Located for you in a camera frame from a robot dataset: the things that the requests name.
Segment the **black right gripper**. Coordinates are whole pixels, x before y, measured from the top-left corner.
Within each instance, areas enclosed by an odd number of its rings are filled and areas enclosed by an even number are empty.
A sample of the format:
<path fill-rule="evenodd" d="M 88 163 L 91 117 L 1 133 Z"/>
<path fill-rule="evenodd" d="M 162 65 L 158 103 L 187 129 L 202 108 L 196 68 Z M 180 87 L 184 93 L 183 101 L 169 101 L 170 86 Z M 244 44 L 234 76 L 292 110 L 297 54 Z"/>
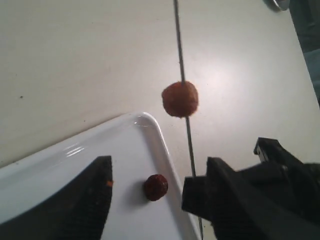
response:
<path fill-rule="evenodd" d="M 297 217 L 320 225 L 320 165 L 259 137 L 260 164 L 234 171 L 218 157 L 206 176 L 184 179 L 181 208 L 209 221 L 218 240 L 296 240 Z"/>

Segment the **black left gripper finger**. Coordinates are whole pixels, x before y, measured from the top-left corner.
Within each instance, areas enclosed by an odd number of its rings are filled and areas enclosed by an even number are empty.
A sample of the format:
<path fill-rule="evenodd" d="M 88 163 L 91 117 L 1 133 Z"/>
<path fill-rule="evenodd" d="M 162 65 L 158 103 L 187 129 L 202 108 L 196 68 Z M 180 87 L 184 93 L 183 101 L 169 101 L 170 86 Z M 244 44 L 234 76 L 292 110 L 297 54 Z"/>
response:
<path fill-rule="evenodd" d="M 0 225 L 2 240 L 99 240 L 113 195 L 111 156 L 99 156 L 71 182 Z"/>

